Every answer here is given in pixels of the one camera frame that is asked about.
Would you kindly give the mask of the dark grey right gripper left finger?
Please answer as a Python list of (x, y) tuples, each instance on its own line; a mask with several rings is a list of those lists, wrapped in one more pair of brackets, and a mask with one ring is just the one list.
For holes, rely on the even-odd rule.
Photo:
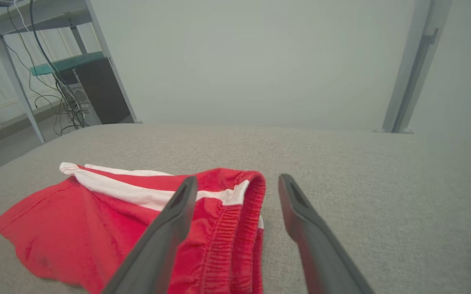
[(185, 178), (116, 270), (103, 294), (166, 294), (178, 246), (191, 228), (198, 180)]

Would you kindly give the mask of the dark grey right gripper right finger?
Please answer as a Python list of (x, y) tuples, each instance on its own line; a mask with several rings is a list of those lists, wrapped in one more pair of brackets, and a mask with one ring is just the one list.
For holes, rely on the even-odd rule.
[(338, 238), (289, 174), (278, 177), (286, 231), (297, 244), (309, 294), (373, 294)]

